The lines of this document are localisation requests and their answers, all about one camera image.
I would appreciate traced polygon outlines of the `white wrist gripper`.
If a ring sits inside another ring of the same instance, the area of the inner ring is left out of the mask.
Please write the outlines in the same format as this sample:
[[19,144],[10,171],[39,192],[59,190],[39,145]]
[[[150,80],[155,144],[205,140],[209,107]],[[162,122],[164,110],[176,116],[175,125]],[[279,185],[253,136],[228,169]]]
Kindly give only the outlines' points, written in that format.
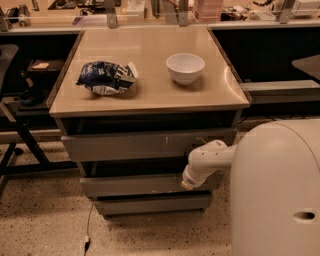
[[188,191],[198,188],[206,182],[213,172],[212,168],[200,169],[187,164],[182,173],[181,186]]

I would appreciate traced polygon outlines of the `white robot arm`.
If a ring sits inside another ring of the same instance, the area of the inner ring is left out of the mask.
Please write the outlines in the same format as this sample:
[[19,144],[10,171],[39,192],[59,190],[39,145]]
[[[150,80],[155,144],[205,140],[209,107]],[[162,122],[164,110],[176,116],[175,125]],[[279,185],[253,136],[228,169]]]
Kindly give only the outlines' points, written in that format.
[[320,256],[320,119],[259,125],[194,149],[181,186],[229,169],[232,256]]

